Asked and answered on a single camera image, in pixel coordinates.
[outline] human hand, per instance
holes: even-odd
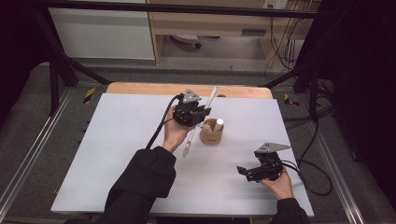
[[[195,126],[187,127],[180,125],[173,119],[173,113],[175,110],[175,105],[169,108],[168,115],[164,126],[165,138],[163,140],[163,148],[173,153],[180,144],[183,143],[184,139],[187,137],[187,133],[195,128]]]
[[[291,187],[291,179],[285,166],[283,167],[278,179],[274,181],[262,179],[260,180],[260,183],[269,188],[278,200],[294,198],[293,189]]]

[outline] black jacket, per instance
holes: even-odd
[[[175,178],[176,157],[162,147],[136,151],[125,171],[107,196],[105,212],[95,224],[145,224],[156,198],[166,198]],[[64,224],[85,224],[72,219]],[[304,209],[295,199],[277,202],[272,224],[309,223]]]

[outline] black cord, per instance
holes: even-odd
[[[316,194],[316,195],[318,195],[318,196],[328,196],[328,195],[330,195],[330,194],[332,193],[332,189],[333,189],[332,179],[329,177],[329,175],[328,175],[324,170],[322,170],[320,167],[316,166],[314,163],[312,163],[312,162],[310,162],[310,161],[297,160],[297,162],[299,162],[299,163],[303,162],[303,163],[306,163],[306,164],[309,164],[309,165],[315,167],[316,169],[318,169],[319,171],[321,171],[321,172],[326,176],[327,180],[329,181],[329,185],[330,185],[330,186],[329,186],[329,190],[327,190],[327,191],[324,192],[324,193],[317,192],[317,191],[314,191],[314,190],[312,190],[311,188],[309,188],[309,187],[306,185],[306,183],[304,183],[303,173],[300,173],[300,174],[301,174],[301,177],[302,177],[302,181],[303,181],[305,187],[306,187],[309,191],[311,191],[312,193],[314,193],[314,194]]]
[[[303,152],[303,155],[301,155],[299,161],[297,161],[297,166],[298,166],[298,167],[300,167],[300,163],[301,163],[301,161],[303,160],[303,158],[304,158],[306,152],[308,151],[308,149],[309,149],[309,148],[312,146],[312,144],[314,143],[315,138],[317,137],[318,127],[319,127],[319,122],[317,122],[317,127],[315,128],[314,136],[312,137],[311,142],[309,142],[308,146],[306,147],[306,149],[305,149],[304,152]]]
[[[157,128],[157,131],[155,131],[154,135],[152,135],[151,139],[149,140],[148,145],[146,146],[146,149],[151,149],[151,146],[152,146],[152,144],[154,143],[155,139],[157,138],[158,134],[160,133],[161,129],[163,128],[163,125],[165,124],[165,122],[167,122],[167,121],[170,120],[170,119],[169,119],[169,120],[165,121],[166,116],[168,115],[169,108],[171,107],[172,103],[173,103],[176,99],[180,100],[180,98],[183,97],[183,95],[184,95],[184,94],[176,95],[176,96],[174,96],[174,97],[172,98],[172,100],[169,102],[169,105],[168,105],[168,107],[166,107],[165,113],[163,114],[163,119],[161,120],[160,125],[159,125],[158,128]]]
[[[320,167],[316,166],[314,163],[312,163],[312,162],[310,162],[310,161],[304,161],[304,160],[297,160],[297,161],[302,161],[302,162],[304,162],[304,163],[306,163],[306,164],[309,164],[309,165],[311,165],[311,166],[317,168],[319,171],[321,171],[321,172],[326,176],[326,178],[327,178],[328,181],[329,181],[329,190],[327,190],[327,191],[324,192],[324,193],[321,193],[321,192],[317,192],[317,191],[315,191],[315,190],[312,190],[311,188],[308,187],[308,185],[307,185],[307,183],[306,183],[306,181],[305,181],[305,178],[304,178],[304,176],[303,176],[303,173],[297,168],[297,165],[296,165],[296,164],[294,164],[294,163],[291,162],[291,161],[281,161],[281,162],[282,162],[282,165],[284,165],[284,166],[286,166],[286,167],[289,167],[290,169],[294,170],[294,171],[297,173],[297,175],[298,175],[298,176],[301,178],[301,180],[303,181],[303,184],[304,184],[305,188],[308,189],[311,193],[316,194],[316,195],[318,195],[318,196],[327,196],[327,195],[329,195],[329,194],[332,193],[332,189],[333,189],[332,179],[329,177],[329,175],[328,175],[325,171],[323,171],[322,169],[320,169]]]

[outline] white table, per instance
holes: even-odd
[[[171,98],[103,94],[51,211],[103,212],[108,191],[134,153],[146,146]],[[200,105],[206,100],[203,97]],[[204,145],[197,130],[186,158],[182,158],[183,143],[174,154],[177,178],[169,197],[157,199],[150,213],[192,217],[273,215],[276,199],[269,189],[247,182],[236,166],[259,166],[253,152],[266,141],[290,144],[276,100],[217,97],[211,107],[208,118],[224,120],[222,141],[216,146]],[[153,146],[162,141],[163,132]],[[278,154],[281,160],[295,162],[291,149]],[[294,171],[289,170],[289,174],[296,199],[312,217],[302,181]]]

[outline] brown paper cup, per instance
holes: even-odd
[[[211,130],[215,128],[217,119],[207,119],[204,124],[209,124]],[[221,141],[222,133],[224,130],[224,125],[222,125],[221,130],[218,133],[210,133],[201,129],[200,137],[201,141],[207,145],[216,145]]]

